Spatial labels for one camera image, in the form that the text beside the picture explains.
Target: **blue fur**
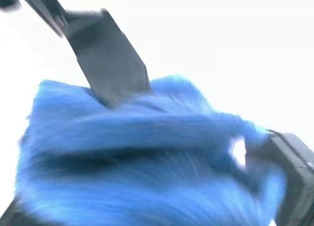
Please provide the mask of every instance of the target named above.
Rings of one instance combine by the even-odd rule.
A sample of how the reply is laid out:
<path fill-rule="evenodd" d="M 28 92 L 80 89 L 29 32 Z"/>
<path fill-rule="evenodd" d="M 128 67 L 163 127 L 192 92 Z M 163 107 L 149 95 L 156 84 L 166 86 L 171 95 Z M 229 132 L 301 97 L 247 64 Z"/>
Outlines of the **blue fur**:
<path fill-rule="evenodd" d="M 269 225 L 283 173 L 245 172 L 229 154 L 231 138 L 258 148 L 267 134 L 214 111 L 185 78 L 151 86 L 109 110 L 88 88 L 43 81 L 21 141 L 23 209 L 65 226 Z"/>

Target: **white backdrop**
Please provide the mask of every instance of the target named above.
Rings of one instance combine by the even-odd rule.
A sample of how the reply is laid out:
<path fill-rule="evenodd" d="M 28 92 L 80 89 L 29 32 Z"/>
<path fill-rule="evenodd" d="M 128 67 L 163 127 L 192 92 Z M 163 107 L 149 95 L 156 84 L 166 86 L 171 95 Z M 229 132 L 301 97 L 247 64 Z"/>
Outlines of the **white backdrop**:
<path fill-rule="evenodd" d="M 183 74 L 220 110 L 293 132 L 314 148 L 314 0 L 59 0 L 107 8 L 150 79 Z M 0 13 L 0 214 L 13 198 L 17 140 L 42 79 L 88 85 L 70 46 L 22 3 Z"/>

